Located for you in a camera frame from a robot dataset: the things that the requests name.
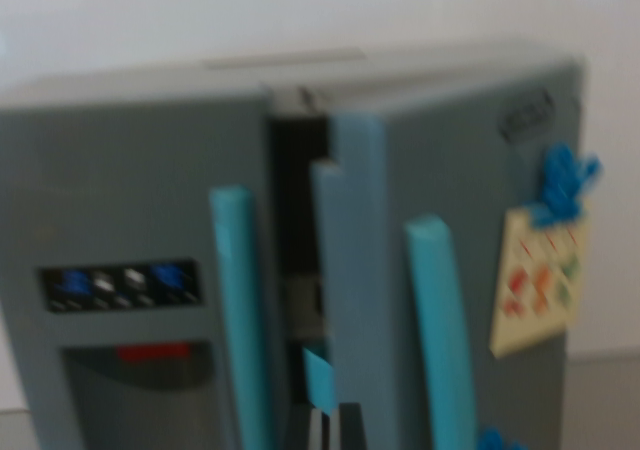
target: blue plastic piece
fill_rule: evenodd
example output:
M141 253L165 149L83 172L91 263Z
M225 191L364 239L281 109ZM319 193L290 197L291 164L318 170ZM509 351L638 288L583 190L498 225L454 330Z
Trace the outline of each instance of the blue plastic piece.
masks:
M323 345L305 347L303 354L309 401L326 415L331 415L337 405L333 367L327 361L326 349Z
M434 450L476 447L469 342L449 227L437 216L406 225Z
M503 450L503 445L500 432L495 428L489 428L480 435L477 448L478 450Z
M209 200L242 448L276 450L251 194L229 187L213 190Z
M495 428L488 428L478 439L478 450L527 450L527 447L518 442L512 442L508 447L504 446L502 435Z
M593 186L601 172L602 165L596 157L576 160L566 144L551 147L544 164L544 205L531 207L534 227L577 218L582 212L578 197Z

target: blue door handle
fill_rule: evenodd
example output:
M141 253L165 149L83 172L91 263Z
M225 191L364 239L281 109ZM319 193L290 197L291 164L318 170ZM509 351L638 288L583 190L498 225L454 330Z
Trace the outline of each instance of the blue door handle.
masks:
M475 396L449 227L437 216L406 224L434 450L476 448Z
M233 393L244 450L276 450L260 303L253 198L243 187L213 189L220 293Z

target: control panel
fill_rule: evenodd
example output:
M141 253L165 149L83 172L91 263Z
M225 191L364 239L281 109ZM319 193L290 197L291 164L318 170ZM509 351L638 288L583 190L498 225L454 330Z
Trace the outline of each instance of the control panel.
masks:
M201 303L193 260L39 270L49 311L112 311Z

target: fridge magnet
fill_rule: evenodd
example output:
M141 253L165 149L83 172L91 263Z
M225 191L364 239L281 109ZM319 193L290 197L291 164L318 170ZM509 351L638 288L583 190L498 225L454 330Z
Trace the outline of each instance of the fridge magnet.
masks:
M542 202L505 215L490 339L497 358L564 332L580 303L589 234L582 196L601 166L557 145L544 171Z

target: refrigerator door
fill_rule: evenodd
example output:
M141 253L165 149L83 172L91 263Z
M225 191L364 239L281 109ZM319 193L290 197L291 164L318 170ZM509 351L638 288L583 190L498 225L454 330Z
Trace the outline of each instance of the refrigerator door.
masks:
M330 351L337 401L361 404L372 450L431 448L403 234L425 214L452 232L479 426L559 448L564 336L496 360L489 335L505 211L538 196L551 144L576 149L581 75L571 59L463 73L333 113L332 161L313 171Z
M60 85L64 94L66 83ZM138 93L131 100L112 97L0 110L0 295L37 434L51 450L145 450L180 442L241 448L208 195L212 188L242 185L254 199L267 390L274 394L271 411L282 441L289 398L277 311L268 95L253 89L146 101ZM66 275L51 288L70 292L69 298L48 298L42 272L54 280ZM199 296L171 300L163 294L158 300L143 277L176 290L176 278L198 280ZM120 346L165 342L195 345L187 363L198 367L199 386L182 390L171 381L164 390L147 391L121 374L121 367L136 363L118 359ZM85 367L97 358L119 376L92 378ZM81 394L94 397L95 411L81 411ZM113 403L116 396L119 403ZM155 422L147 426L154 434L142 438L136 432L149 428L135 425L113 428L108 409L114 405ZM218 410L201 411L213 407ZM172 421L182 426L173 428ZM176 441L177 435L185 438Z

